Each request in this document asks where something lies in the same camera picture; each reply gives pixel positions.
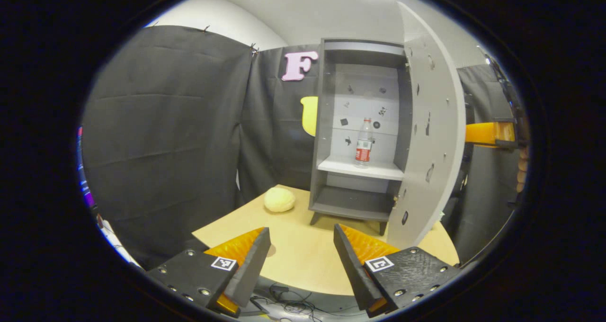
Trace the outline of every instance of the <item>ceiling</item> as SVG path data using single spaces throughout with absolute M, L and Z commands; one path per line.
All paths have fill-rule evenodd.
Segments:
M 288 45 L 323 37 L 403 42 L 397 0 L 227 0 L 253 14 Z

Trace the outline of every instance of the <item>open cabinet door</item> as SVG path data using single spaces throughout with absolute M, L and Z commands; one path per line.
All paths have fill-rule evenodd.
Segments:
M 399 199 L 390 214 L 387 241 L 416 246 L 452 193 L 465 144 L 465 103 L 455 64 L 435 32 L 398 3 L 404 24 L 413 110 L 410 149 Z

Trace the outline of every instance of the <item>plastic water bottle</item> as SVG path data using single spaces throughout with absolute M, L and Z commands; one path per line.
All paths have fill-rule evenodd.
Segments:
M 357 134 L 356 167 L 366 168 L 370 161 L 370 149 L 373 146 L 373 126 L 370 124 L 370 117 L 364 118 L 364 124 Z

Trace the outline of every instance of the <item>gray cabinet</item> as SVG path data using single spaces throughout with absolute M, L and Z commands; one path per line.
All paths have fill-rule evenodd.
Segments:
M 321 214 L 380 223 L 385 232 L 407 163 L 412 86 L 404 46 L 323 39 L 312 163 L 310 223 Z M 357 134 L 371 117 L 367 168 L 354 166 Z

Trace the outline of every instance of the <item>white shelf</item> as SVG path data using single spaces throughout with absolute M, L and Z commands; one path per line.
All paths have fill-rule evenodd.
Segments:
M 318 165 L 319 170 L 334 173 L 357 175 L 358 177 L 402 180 L 404 173 L 393 162 L 376 162 L 370 160 L 367 168 L 358 168 L 354 165 L 354 158 L 346 156 L 329 156 Z

